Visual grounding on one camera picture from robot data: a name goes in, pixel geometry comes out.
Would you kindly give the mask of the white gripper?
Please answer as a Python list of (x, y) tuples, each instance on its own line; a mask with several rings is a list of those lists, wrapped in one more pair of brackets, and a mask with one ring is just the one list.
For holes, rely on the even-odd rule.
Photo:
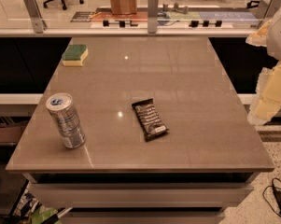
[(270, 56), (279, 60), (272, 69), (264, 67), (258, 78), (256, 95), (252, 100), (247, 120), (252, 125), (263, 125), (281, 109), (281, 7), (246, 43), (255, 47), (266, 47)]

